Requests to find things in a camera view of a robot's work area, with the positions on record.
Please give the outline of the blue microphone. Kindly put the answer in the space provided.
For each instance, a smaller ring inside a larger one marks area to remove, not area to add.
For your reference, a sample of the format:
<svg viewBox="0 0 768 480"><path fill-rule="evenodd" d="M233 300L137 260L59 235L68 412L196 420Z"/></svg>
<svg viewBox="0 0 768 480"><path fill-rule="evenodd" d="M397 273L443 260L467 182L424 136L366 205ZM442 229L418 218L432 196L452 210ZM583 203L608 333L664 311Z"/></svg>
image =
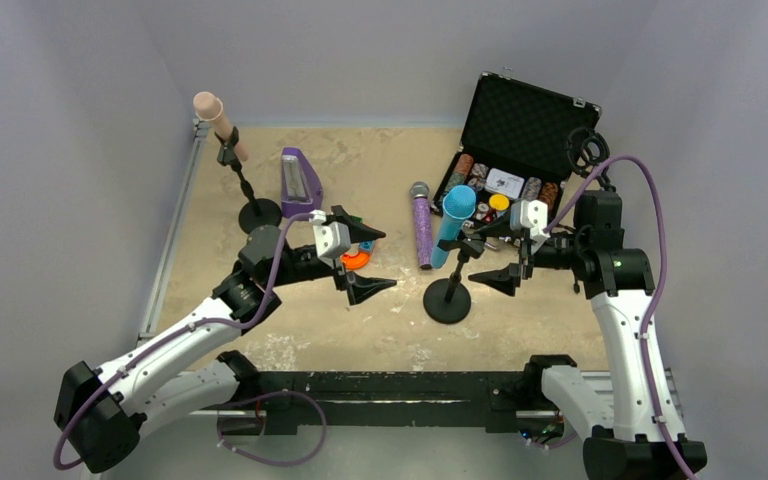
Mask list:
<svg viewBox="0 0 768 480"><path fill-rule="evenodd" d="M441 241L454 241L466 220L475 212L476 193L467 185L453 187L442 201L442 221L434 237L431 253L431 267L440 269L448 259L449 252L443 250Z"/></svg>

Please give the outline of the black mic stand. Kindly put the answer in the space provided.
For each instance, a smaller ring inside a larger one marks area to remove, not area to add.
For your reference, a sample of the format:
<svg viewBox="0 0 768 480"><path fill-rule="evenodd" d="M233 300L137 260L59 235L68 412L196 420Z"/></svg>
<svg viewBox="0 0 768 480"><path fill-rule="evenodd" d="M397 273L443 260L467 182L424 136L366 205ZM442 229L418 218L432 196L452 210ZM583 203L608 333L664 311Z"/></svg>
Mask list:
<svg viewBox="0 0 768 480"><path fill-rule="evenodd" d="M436 280L425 290L423 307L434 321L453 325L466 318L471 309L471 296L462 284L462 269L471 259L484 253L484 239L477 233L460 232L454 240L440 240L445 252L457 250L457 265L447 280Z"/></svg>
<svg viewBox="0 0 768 480"><path fill-rule="evenodd" d="M240 189L246 198L246 203L238 213L240 229L248 234L261 226L279 226L282 221L282 213L278 204L267 198L258 198L251 183L243 173L241 158L234 150L235 147L239 146L238 129L233 127L227 138L223 138L218 133L215 133L215 137L221 144L217 162L222 166L229 167L236 174Z"/></svg>

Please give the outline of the purple glitter microphone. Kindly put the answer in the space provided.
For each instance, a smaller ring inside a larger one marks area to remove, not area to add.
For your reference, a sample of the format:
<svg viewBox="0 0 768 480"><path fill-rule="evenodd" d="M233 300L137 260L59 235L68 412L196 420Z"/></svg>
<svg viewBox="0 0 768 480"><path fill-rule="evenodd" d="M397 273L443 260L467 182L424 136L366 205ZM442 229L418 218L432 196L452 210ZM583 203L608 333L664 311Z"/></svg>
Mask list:
<svg viewBox="0 0 768 480"><path fill-rule="evenodd" d="M412 202L413 226L418 266L421 270L430 270L432 246L430 190L425 182L414 182L409 190Z"/></svg>

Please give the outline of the black shock mount tripod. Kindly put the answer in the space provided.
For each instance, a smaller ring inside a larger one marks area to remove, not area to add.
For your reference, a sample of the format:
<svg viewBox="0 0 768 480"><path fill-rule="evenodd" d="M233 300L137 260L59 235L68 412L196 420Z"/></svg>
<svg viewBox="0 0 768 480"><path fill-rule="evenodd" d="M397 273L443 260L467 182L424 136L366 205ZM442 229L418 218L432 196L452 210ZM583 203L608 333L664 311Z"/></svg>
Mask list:
<svg viewBox="0 0 768 480"><path fill-rule="evenodd" d="M604 162L610 156L605 138L593 128L578 127L567 138L566 153L582 184L569 200L574 210L570 267L591 299L613 289L604 281L611 274L608 252L623 240L622 201L607 176Z"/></svg>

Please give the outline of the pink microphone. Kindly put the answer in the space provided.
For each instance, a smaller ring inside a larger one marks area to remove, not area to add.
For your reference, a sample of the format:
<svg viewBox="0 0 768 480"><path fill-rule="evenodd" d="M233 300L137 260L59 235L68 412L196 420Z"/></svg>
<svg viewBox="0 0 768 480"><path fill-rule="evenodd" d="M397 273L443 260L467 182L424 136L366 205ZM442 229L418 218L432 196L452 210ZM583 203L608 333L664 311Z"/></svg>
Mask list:
<svg viewBox="0 0 768 480"><path fill-rule="evenodd" d="M234 132L234 125L229 120L223 101L214 93L201 91L192 100L192 105L199 120L211 124L214 133L221 140L228 141Z"/></svg>

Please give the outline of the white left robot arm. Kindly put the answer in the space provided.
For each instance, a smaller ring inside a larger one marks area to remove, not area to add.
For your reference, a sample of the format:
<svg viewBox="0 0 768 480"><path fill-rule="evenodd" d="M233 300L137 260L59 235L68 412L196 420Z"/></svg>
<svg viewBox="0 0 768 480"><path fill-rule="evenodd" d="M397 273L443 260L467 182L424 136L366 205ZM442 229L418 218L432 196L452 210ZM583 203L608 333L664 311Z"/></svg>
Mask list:
<svg viewBox="0 0 768 480"><path fill-rule="evenodd" d="M288 225L307 222L314 241L288 246ZM242 407L273 398L308 402L321 420L323 408L291 388L265 392L261 374L242 354L225 352L190 371L196 360L262 323L281 305L277 286L331 278L351 305L395 286L364 278L342 262L355 244L385 238L341 206L288 218L288 225L264 225L249 233L231 273L192 312L151 340L91 367L80 361L63 375L54 421L61 431L53 453L55 469L84 465L92 473L119 464L142 437L193 411L211 406Z"/></svg>

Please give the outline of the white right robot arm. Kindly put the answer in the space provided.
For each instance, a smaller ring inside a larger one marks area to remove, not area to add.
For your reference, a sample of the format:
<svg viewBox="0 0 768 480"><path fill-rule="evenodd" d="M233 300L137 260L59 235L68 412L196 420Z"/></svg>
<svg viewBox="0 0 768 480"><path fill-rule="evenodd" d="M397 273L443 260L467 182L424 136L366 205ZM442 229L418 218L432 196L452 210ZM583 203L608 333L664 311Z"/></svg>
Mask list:
<svg viewBox="0 0 768 480"><path fill-rule="evenodd" d="M622 200L614 192L585 191L567 233L551 232L545 203L520 201L476 231L481 238L518 239L518 261L469 278L513 295L536 268L571 271L600 327L612 398L598 395L558 355L527 364L530 393L560 411L565 439L582 439L588 478L689 479L707 465L706 447L686 436L656 336L651 263L644 251L624 247L621 221Z"/></svg>

